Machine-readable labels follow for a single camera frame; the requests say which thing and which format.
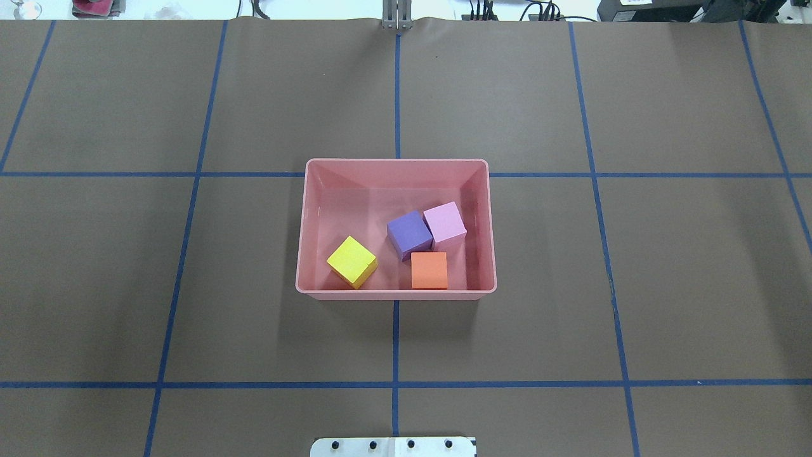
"pink plastic bin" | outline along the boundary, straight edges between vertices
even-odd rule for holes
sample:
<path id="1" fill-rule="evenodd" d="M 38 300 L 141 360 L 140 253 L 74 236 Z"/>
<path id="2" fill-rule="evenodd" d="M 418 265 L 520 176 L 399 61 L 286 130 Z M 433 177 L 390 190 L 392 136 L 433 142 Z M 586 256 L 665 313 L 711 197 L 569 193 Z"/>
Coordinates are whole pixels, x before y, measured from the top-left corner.
<path id="1" fill-rule="evenodd" d="M 411 264 L 387 240 L 387 222 L 456 202 L 468 234 L 448 253 L 448 290 L 412 290 Z M 352 235 L 378 257 L 359 290 L 327 257 Z M 477 300 L 496 290 L 488 163 L 481 159 L 311 159 L 296 262 L 296 289 L 319 300 Z"/>

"blue tape line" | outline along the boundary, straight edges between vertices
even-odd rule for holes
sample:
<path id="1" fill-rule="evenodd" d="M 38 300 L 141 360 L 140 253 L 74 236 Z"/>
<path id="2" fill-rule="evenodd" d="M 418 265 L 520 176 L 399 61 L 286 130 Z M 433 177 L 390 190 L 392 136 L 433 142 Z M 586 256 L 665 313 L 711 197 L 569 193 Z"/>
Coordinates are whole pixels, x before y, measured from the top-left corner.
<path id="1" fill-rule="evenodd" d="M 492 178 L 588 178 L 586 172 L 492 172 Z"/>
<path id="2" fill-rule="evenodd" d="M 201 177 L 301 178 L 304 172 L 201 172 Z"/>
<path id="3" fill-rule="evenodd" d="M 180 296 L 180 282 L 184 276 L 184 265 L 186 263 L 186 252 L 189 246 L 189 235 L 192 232 L 192 220 L 195 214 L 195 205 L 197 204 L 197 191 L 201 182 L 201 170 L 203 169 L 203 159 L 205 157 L 205 148 L 209 139 L 209 126 L 211 124 L 211 113 L 214 109 L 214 96 L 217 93 L 217 82 L 220 74 L 220 64 L 222 62 L 222 50 L 226 45 L 226 32 L 228 30 L 228 21 L 222 22 L 222 30 L 220 31 L 220 45 L 217 51 L 217 61 L 214 64 L 214 75 L 211 81 L 211 90 L 209 92 L 209 105 L 206 108 L 205 122 L 203 124 L 203 134 L 201 136 L 201 148 L 197 155 L 197 168 L 194 184 L 192 184 L 192 196 L 189 199 L 189 210 L 186 215 L 186 226 L 184 227 L 184 240 L 180 247 L 180 258 L 178 260 L 178 271 L 175 274 L 175 287 L 172 290 L 172 302 L 169 307 L 169 317 L 166 320 L 166 334 L 163 338 L 163 349 L 161 351 L 161 363 L 158 366 L 158 385 L 155 388 L 155 397 L 153 400 L 153 410 L 149 416 L 149 428 L 147 429 L 147 439 L 144 445 L 144 457 L 149 457 L 152 453 L 152 441 L 155 434 L 155 424 L 158 421 L 158 409 L 161 406 L 161 389 L 163 384 L 164 375 L 166 374 L 166 361 L 169 359 L 169 347 L 172 340 L 172 330 L 175 327 L 175 313 L 178 308 L 178 297 Z"/>
<path id="4" fill-rule="evenodd" d="M 283 177 L 301 178 L 304 172 L 0 172 L 0 176 L 9 177 L 157 177 L 157 178 L 187 178 L 187 177 Z"/>
<path id="5" fill-rule="evenodd" d="M 400 300 L 392 306 L 392 436 L 400 434 Z"/>
<path id="6" fill-rule="evenodd" d="M 0 172 L 11 177 L 75 177 L 75 178 L 128 178 L 128 177 L 194 177 L 195 172 Z"/>
<path id="7" fill-rule="evenodd" d="M 609 280 L 609 290 L 611 294 L 611 307 L 615 315 L 615 339 L 617 340 L 617 352 L 620 357 L 620 373 L 623 376 L 624 394 L 626 397 L 626 412 L 628 414 L 628 429 L 632 438 L 632 450 L 635 457 L 640 457 L 640 443 L 637 440 L 637 421 L 634 418 L 634 405 L 632 402 L 632 390 L 628 386 L 628 367 L 626 365 L 626 350 L 623 343 L 623 330 L 620 327 L 620 312 L 617 307 L 617 294 L 615 293 L 615 278 L 611 270 L 611 257 L 609 256 L 609 243 L 607 241 L 606 227 L 603 223 L 603 206 L 601 205 L 600 189 L 598 188 L 598 175 L 595 170 L 595 157 L 592 151 L 592 139 L 590 136 L 590 124 L 586 117 L 586 102 L 584 99 L 584 86 L 581 81 L 581 69 L 578 64 L 578 49 L 575 41 L 575 30 L 572 23 L 567 23 L 569 28 L 569 41 L 572 47 L 572 64 L 575 68 L 575 82 L 578 88 L 578 102 L 581 105 L 581 122 L 584 126 L 584 140 L 586 143 L 586 154 L 590 161 L 590 173 L 592 175 L 592 192 L 595 198 L 595 210 L 598 213 L 598 229 L 601 233 L 601 245 L 603 246 L 603 262 L 606 265 L 607 278 Z"/>
<path id="8" fill-rule="evenodd" d="M 783 178 L 782 173 L 596 172 L 599 178 Z"/>
<path id="9" fill-rule="evenodd" d="M 31 97 L 31 90 L 34 88 L 34 82 L 37 80 L 37 75 L 40 72 L 40 67 L 42 66 L 42 60 L 45 58 L 45 52 L 48 50 L 48 45 L 50 44 L 50 39 L 54 35 L 54 28 L 56 27 L 56 21 L 52 20 L 50 26 L 48 27 L 48 33 L 45 35 L 45 41 L 42 43 L 42 49 L 40 49 L 40 55 L 37 57 L 37 63 L 34 65 L 34 71 L 31 73 L 31 78 L 28 80 L 28 86 L 25 88 L 25 94 L 23 95 L 23 101 L 19 103 L 19 110 L 17 110 L 17 117 L 14 118 L 14 124 L 11 126 L 11 133 L 8 135 L 8 141 L 6 141 L 6 149 L 2 152 L 2 158 L 0 159 L 0 172 L 6 166 L 6 161 L 8 160 L 8 155 L 11 153 L 11 145 L 14 144 L 14 137 L 17 136 L 17 129 L 19 128 L 19 122 L 23 119 L 23 113 L 25 112 L 25 106 L 28 105 L 28 98 Z"/>
<path id="10" fill-rule="evenodd" d="M 596 172 L 598 178 L 784 178 L 783 173 L 692 173 L 692 172 Z M 301 178 L 304 172 L 0 172 L 9 177 L 283 177 Z M 790 173 L 793 178 L 812 178 L 812 173 Z M 591 178 L 590 172 L 492 172 L 492 178 Z"/>
<path id="11" fill-rule="evenodd" d="M 812 385 L 812 378 L 661 379 L 630 381 L 399 381 L 399 389 L 580 389 L 595 387 L 713 387 Z M 157 382 L 0 381 L 0 389 L 155 389 Z M 162 390 L 330 390 L 392 389 L 390 381 L 164 382 Z"/>
<path id="12" fill-rule="evenodd" d="M 155 438 L 155 425 L 158 423 L 158 408 L 161 406 L 161 386 L 155 388 L 153 394 L 153 407 L 149 413 L 149 427 L 147 428 L 147 439 L 144 444 L 144 457 L 149 457 L 152 454 L 152 442 Z"/>
<path id="13" fill-rule="evenodd" d="M 753 84 L 755 85 L 756 88 L 758 101 L 761 103 L 762 111 L 764 111 L 764 117 L 767 119 L 767 127 L 770 129 L 770 136 L 772 137 L 773 145 L 775 145 L 775 152 L 776 154 L 778 154 L 778 160 L 779 162 L 781 162 L 781 169 L 784 170 L 784 178 L 787 180 L 787 188 L 789 189 L 790 197 L 792 197 L 793 199 L 793 204 L 795 205 L 795 212 L 798 214 L 798 219 L 801 221 L 801 230 L 803 230 L 804 237 L 806 238 L 806 247 L 812 254 L 812 237 L 810 236 L 810 230 L 806 224 L 804 211 L 801 209 L 801 202 L 798 200 L 798 196 L 795 193 L 795 185 L 793 184 L 793 179 L 789 174 L 789 167 L 787 166 L 787 160 L 784 157 L 784 152 L 781 150 L 781 143 L 778 141 L 778 133 L 775 132 L 775 125 L 773 125 L 772 123 L 770 110 L 769 108 L 767 108 L 767 101 L 764 99 L 764 93 L 762 92 L 761 84 L 758 82 L 756 67 L 755 64 L 753 64 L 753 55 L 750 53 L 750 44 L 747 41 L 747 33 L 745 32 L 745 23 L 742 20 L 739 20 L 739 32 L 741 33 L 741 43 L 745 47 L 745 54 L 747 55 L 747 64 L 750 67 L 750 75 L 753 77 Z"/>
<path id="14" fill-rule="evenodd" d="M 0 381 L 0 389 L 155 389 L 155 382 Z"/>
<path id="15" fill-rule="evenodd" d="M 812 385 L 812 379 L 671 379 L 630 381 L 632 387 L 713 387 L 719 385 Z"/>
<path id="16" fill-rule="evenodd" d="M 400 159 L 400 33 L 395 35 L 395 159 Z"/>
<path id="17" fill-rule="evenodd" d="M 401 389 L 560 389 L 623 387 L 623 381 L 401 381 Z"/>
<path id="18" fill-rule="evenodd" d="M 325 381 L 325 382 L 164 382 L 163 389 L 264 389 L 264 390 L 322 390 L 322 389 L 391 389 L 389 381 Z"/>

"metal bracket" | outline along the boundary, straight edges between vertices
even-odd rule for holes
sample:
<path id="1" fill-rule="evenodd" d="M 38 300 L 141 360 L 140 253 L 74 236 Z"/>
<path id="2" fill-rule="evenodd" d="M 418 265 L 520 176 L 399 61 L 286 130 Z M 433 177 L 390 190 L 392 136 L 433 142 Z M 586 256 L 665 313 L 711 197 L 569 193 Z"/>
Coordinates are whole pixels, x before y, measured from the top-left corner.
<path id="1" fill-rule="evenodd" d="M 412 28 L 412 0 L 383 0 L 384 28 Z"/>
<path id="2" fill-rule="evenodd" d="M 473 437 L 321 438 L 310 457 L 477 457 Z"/>

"foam block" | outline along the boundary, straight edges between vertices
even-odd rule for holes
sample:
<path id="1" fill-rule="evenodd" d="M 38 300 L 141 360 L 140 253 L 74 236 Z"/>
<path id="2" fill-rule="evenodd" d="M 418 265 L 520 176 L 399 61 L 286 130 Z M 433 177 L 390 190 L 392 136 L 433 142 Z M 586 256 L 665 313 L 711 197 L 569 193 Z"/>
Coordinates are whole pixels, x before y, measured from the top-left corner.
<path id="1" fill-rule="evenodd" d="M 353 289 L 359 289 L 378 267 L 378 259 L 353 237 L 347 237 L 327 263 Z"/>
<path id="2" fill-rule="evenodd" d="M 412 289 L 448 289 L 445 252 L 412 253 Z"/>
<path id="3" fill-rule="evenodd" d="M 431 250 L 447 252 L 465 241 L 468 230 L 462 223 L 456 203 L 449 202 L 423 211 L 423 217 L 434 237 Z"/>
<path id="4" fill-rule="evenodd" d="M 412 252 L 430 250 L 433 241 L 429 228 L 417 211 L 402 215 L 387 224 L 387 235 L 401 262 L 409 260 Z"/>

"yellow cube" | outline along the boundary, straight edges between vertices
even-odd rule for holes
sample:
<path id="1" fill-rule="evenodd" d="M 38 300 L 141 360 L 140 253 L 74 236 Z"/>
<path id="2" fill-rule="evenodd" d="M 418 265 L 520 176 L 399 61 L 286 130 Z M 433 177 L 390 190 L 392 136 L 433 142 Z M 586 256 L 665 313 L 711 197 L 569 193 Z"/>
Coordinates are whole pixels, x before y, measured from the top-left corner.
<path id="1" fill-rule="evenodd" d="M 359 289 L 378 267 L 378 259 L 353 237 L 347 237 L 327 263 L 353 289 Z"/>

